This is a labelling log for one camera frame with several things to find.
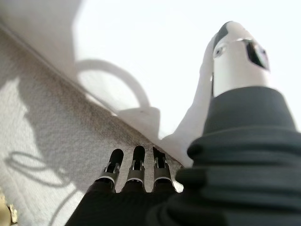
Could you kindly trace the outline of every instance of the white textured carpet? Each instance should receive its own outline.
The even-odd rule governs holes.
[[[146,189],[153,177],[152,144],[62,82],[0,32],[0,186],[21,226],[63,225],[89,185],[121,148],[117,190],[132,151],[146,147]],[[168,158],[174,176],[180,165]]]

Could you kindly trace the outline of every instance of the white wall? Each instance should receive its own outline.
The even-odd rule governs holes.
[[[2,23],[62,76],[185,165],[208,107],[207,45],[227,21],[266,48],[301,126],[298,2],[0,0]]]

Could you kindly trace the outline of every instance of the gold object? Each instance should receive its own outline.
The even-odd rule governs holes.
[[[5,196],[0,191],[0,226],[11,226],[18,221],[17,210],[7,205]]]

